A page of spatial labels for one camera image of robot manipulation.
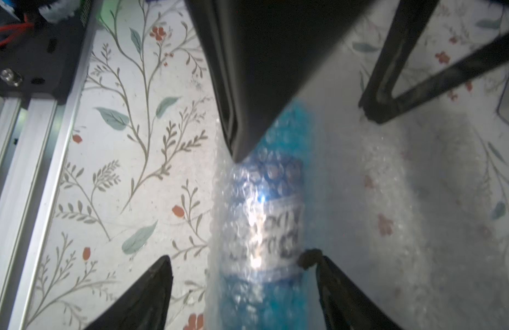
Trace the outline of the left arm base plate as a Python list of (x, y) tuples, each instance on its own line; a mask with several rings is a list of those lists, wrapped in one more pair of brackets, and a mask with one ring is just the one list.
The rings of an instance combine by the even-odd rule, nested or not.
[(0, 47), (0, 96), (66, 103), (85, 70), (102, 1), (80, 1), (74, 16), (33, 29)]

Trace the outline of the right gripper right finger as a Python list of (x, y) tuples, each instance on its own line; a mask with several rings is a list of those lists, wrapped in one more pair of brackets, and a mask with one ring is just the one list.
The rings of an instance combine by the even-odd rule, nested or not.
[(305, 250), (297, 264), (304, 270), (316, 267), (320, 305), (328, 329), (401, 330), (401, 327), (321, 250)]

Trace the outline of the bubble wrap sheet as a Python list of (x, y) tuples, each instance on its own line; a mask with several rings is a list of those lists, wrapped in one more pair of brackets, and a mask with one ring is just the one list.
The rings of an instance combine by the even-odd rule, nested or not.
[[(303, 252), (401, 329), (509, 329), (509, 63), (368, 120), (358, 103), (400, 1), (371, 2), (285, 106), (311, 116)], [(392, 96), (508, 32), (509, 1), (438, 1)], [(302, 271), (305, 329), (328, 329), (316, 267)]]

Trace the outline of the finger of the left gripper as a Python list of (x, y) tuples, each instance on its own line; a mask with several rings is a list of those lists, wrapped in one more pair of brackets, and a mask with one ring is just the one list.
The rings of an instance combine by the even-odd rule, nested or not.
[(442, 94), (509, 63), (509, 32), (397, 98), (393, 88), (438, 1), (400, 1), (386, 41), (358, 106), (368, 120), (384, 124)]
[(221, 131), (243, 161), (371, 1), (187, 1)]

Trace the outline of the blue liquid glass bottle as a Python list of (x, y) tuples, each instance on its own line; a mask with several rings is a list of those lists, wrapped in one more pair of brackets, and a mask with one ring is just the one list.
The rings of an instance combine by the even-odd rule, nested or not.
[(291, 103), (234, 163), (217, 150), (207, 329), (305, 329), (305, 175), (311, 116)]

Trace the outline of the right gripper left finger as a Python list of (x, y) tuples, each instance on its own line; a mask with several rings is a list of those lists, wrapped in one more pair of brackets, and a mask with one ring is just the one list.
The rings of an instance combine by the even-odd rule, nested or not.
[(173, 288), (168, 255), (160, 257), (88, 329), (164, 329)]

